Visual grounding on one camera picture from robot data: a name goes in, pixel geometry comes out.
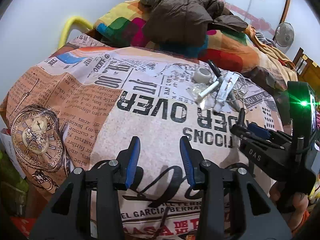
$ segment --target wooden furniture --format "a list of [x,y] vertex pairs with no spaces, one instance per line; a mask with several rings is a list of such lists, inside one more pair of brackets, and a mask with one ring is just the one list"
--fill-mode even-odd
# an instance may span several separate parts
[[[309,83],[310,87],[316,94],[316,101],[320,101],[320,66],[303,53],[303,49],[300,48],[298,53],[294,57],[293,63],[297,71],[299,81]],[[320,112],[320,105],[317,106],[317,110]]]

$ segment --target white paper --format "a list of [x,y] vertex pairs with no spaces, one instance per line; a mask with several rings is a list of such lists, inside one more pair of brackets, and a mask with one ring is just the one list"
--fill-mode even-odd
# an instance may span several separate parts
[[15,153],[13,145],[12,145],[11,136],[6,135],[4,133],[0,133],[0,139],[2,141],[2,144],[4,145],[5,151],[6,151],[7,155],[9,156],[13,166],[19,172],[20,176],[24,179],[26,177],[26,175],[24,174],[22,168],[20,167],[20,165],[17,161],[16,153]]
[[220,113],[222,106],[224,106],[229,93],[231,92],[233,86],[237,82],[239,74],[228,71],[227,75],[219,88],[219,92],[216,97],[216,104],[214,110]]

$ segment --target white wall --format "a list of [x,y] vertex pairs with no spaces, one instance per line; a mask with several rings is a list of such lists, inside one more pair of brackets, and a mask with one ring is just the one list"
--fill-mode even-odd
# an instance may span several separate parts
[[[69,17],[79,15],[94,23],[123,1],[13,0],[0,19],[0,102],[28,68],[56,51]],[[69,39],[80,33],[72,30]]]
[[286,55],[293,60],[299,48],[320,64],[320,21],[306,0],[290,0],[286,22],[294,29],[294,40]]

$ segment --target newspaper print blanket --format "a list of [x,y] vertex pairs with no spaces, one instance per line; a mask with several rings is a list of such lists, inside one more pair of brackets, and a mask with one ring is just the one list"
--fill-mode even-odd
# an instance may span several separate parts
[[[189,188],[180,137],[187,136],[193,148],[220,167],[247,163],[230,133],[238,114],[228,104],[219,114],[201,111],[187,93],[194,71],[209,69],[206,63],[146,49],[103,47],[92,40],[79,36],[67,52],[33,66],[9,90],[0,111],[19,164],[49,199],[74,167],[88,170],[114,159],[138,136],[135,181],[119,191],[125,232],[193,239],[202,192]],[[245,105],[246,123],[282,130],[275,102],[263,89],[250,84]],[[273,181],[257,168],[255,175],[267,192]],[[228,227],[227,203],[225,210]]]

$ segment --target human hand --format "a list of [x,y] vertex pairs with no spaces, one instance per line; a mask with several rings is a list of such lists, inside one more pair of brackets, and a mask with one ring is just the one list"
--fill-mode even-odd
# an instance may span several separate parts
[[[281,183],[276,182],[275,184],[273,184],[269,191],[270,199],[275,204],[280,199],[281,191],[283,188],[282,186],[283,185]],[[295,207],[295,211],[291,214],[289,220],[287,221],[287,224],[291,231],[295,230],[302,222],[304,213],[308,207],[308,202],[308,196],[301,192],[296,192],[293,195],[292,205]]]

